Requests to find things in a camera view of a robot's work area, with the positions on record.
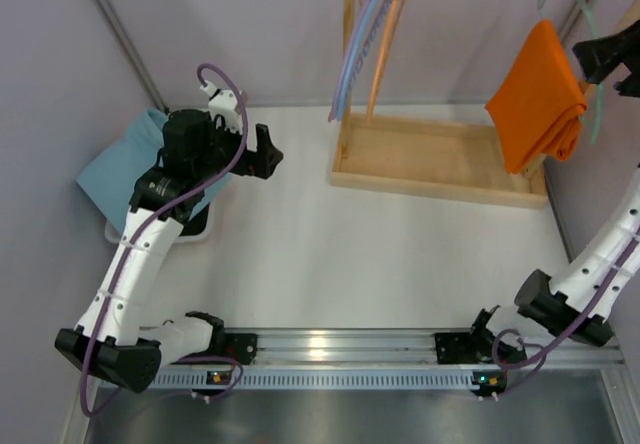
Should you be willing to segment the green plastic hanger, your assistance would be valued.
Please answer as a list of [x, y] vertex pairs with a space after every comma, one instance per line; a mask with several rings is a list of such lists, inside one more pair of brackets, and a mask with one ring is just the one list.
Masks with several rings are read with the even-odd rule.
[[[547, 0], [537, 0], [536, 1], [536, 9], [538, 12], [538, 15], [541, 19], [544, 18], [542, 9], [545, 5]], [[597, 22], [594, 18], [593, 15], [593, 11], [591, 9], [591, 7], [589, 6], [589, 4], [586, 2], [586, 0], [574, 0], [575, 4], [578, 6], [578, 8], [580, 9], [583, 17], [586, 20], [587, 23], [587, 27], [589, 29], [590, 32], [590, 37], [592, 40], [600, 38], [602, 36], [602, 33], [600, 32], [600, 29], [597, 25]], [[604, 87], [602, 84], [588, 84], [587, 86], [587, 90], [585, 91], [585, 93], [587, 93], [588, 91], [591, 91], [593, 94], [593, 107], [594, 107], [594, 116], [590, 121], [586, 121], [585, 118], [581, 119], [581, 122], [583, 124], [586, 124], [590, 129], [591, 129], [591, 135], [589, 138], [589, 142], [591, 145], [594, 145], [597, 141], [597, 138], [599, 136], [600, 133], [600, 129], [601, 129], [601, 124], [602, 124], [602, 120], [603, 120], [603, 116], [604, 116]]]

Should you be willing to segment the orange trousers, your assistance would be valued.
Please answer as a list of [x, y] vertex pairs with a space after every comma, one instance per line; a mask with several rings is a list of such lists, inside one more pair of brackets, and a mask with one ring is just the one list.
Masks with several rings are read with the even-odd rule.
[[540, 155], [558, 161], [571, 157], [587, 100], [550, 20], [531, 29], [486, 110], [506, 172], [519, 174]]

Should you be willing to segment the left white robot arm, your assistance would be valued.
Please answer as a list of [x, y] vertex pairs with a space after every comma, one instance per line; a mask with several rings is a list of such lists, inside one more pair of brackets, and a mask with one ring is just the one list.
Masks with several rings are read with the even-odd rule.
[[190, 221], [207, 187], [228, 174], [270, 178], [284, 155], [267, 125], [255, 126], [256, 147], [233, 131], [222, 113], [185, 109], [169, 114], [154, 165], [135, 183], [114, 259], [91, 305], [72, 328], [61, 329], [56, 349], [86, 377], [134, 393], [158, 371], [190, 356], [222, 355], [221, 319], [191, 311], [150, 330], [140, 325], [157, 274]]

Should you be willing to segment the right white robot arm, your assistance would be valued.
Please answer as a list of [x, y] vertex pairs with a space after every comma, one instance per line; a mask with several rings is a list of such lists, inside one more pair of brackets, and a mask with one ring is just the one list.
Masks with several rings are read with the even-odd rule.
[[[498, 132], [505, 170], [524, 171], [540, 155], [574, 152], [587, 100], [553, 24], [539, 21], [486, 109]], [[566, 339], [601, 347], [613, 337], [609, 316], [639, 270], [639, 175], [584, 250], [563, 270], [534, 270], [511, 306], [483, 309], [470, 332], [475, 357], [502, 369], [538, 363]]]

